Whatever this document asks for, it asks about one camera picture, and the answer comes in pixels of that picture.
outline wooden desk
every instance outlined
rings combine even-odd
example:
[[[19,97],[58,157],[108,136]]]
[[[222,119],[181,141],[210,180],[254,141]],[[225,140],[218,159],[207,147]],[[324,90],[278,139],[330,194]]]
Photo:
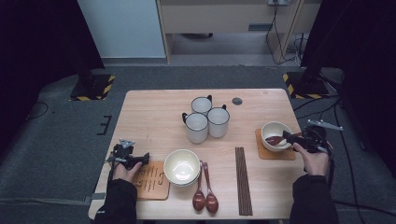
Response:
[[[247,32],[268,32],[268,42],[276,61],[283,62],[282,55],[286,54],[292,35],[310,32],[321,3],[321,0],[291,0],[288,6],[277,7],[276,33],[274,28],[268,31],[275,9],[265,0],[156,1],[168,62],[174,34]],[[257,31],[250,25],[264,28]]]
[[[196,145],[187,139],[181,114],[191,112],[191,101],[195,97],[208,94],[212,94],[214,106],[227,105],[231,115],[229,130],[219,139],[208,136],[205,142]],[[234,97],[241,98],[243,103],[234,105]],[[129,91],[108,152],[124,138],[136,141],[135,156],[149,152],[151,160],[164,161],[172,151],[187,148],[208,163],[211,187],[219,199],[219,211],[215,215],[206,209],[201,212],[193,209],[195,182],[186,188],[171,185],[167,200],[138,201],[138,219],[288,218],[292,205],[291,186],[304,174],[304,163],[299,154],[295,161],[260,159],[255,130],[274,120],[285,123],[294,133],[301,131],[288,95],[281,89]],[[239,216],[235,147],[245,148],[253,208],[250,217]],[[108,171],[109,165],[105,164],[96,193],[106,192]],[[206,194],[204,178],[203,191]],[[104,200],[92,201],[91,219],[103,203]]]

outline white wall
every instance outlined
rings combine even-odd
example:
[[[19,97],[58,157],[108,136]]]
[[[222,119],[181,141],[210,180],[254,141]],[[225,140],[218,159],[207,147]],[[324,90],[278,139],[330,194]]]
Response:
[[[102,58],[165,58],[155,0],[78,0]]]

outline wooden spoon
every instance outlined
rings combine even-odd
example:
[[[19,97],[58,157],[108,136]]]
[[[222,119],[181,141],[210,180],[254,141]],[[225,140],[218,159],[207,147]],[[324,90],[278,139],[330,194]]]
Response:
[[[219,201],[216,198],[215,194],[213,194],[212,189],[210,188],[209,182],[209,170],[207,167],[207,163],[204,162],[204,170],[205,170],[205,177],[206,177],[206,184],[207,184],[207,196],[206,196],[206,209],[210,213],[216,213],[219,209]]]
[[[294,133],[291,136],[300,136],[300,135],[301,135],[301,133]],[[285,138],[283,136],[271,136],[271,137],[265,138],[265,142],[267,142],[271,146],[276,146],[284,139]]]
[[[197,211],[201,211],[205,207],[205,195],[202,193],[201,188],[201,177],[203,171],[202,161],[200,161],[201,171],[198,176],[198,190],[195,192],[194,197],[192,198],[192,206]]]

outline wooden coaster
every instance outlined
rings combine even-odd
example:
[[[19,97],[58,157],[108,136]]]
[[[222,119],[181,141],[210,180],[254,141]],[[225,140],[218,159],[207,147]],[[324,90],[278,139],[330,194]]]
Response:
[[[287,148],[281,152],[273,152],[268,150],[262,144],[262,130],[256,130],[256,140],[257,140],[257,149],[259,150],[259,156],[263,160],[287,160],[294,161],[296,159],[296,155],[293,151],[292,147]]]
[[[169,181],[163,171],[164,161],[150,161],[134,177],[138,199],[165,200],[169,194]]]

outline light wooden tabletop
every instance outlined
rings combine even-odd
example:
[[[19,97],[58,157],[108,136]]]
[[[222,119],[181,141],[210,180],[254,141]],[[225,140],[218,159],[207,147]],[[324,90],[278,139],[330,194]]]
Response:
[[[187,139],[181,114],[191,112],[191,101],[199,96],[213,96],[213,106],[227,105],[231,118],[225,136],[208,136],[201,144]],[[234,105],[233,98],[242,100]],[[108,153],[120,138],[134,140],[134,156],[147,152],[152,161],[164,161],[176,149],[192,150],[209,167],[211,188],[219,200],[219,211],[196,212],[192,196],[197,183],[188,187],[171,185],[166,200],[139,200],[137,219],[274,219],[289,218],[293,202],[292,183],[304,174],[302,157],[296,160],[262,160],[259,157],[255,130],[269,121],[288,125],[294,133],[300,127],[288,95],[281,89],[166,90],[129,91],[120,112]],[[244,147],[253,216],[239,216],[235,147]],[[100,174],[96,193],[106,192],[108,164]],[[205,178],[202,178],[206,194]],[[94,219],[104,200],[92,200],[89,217]]]

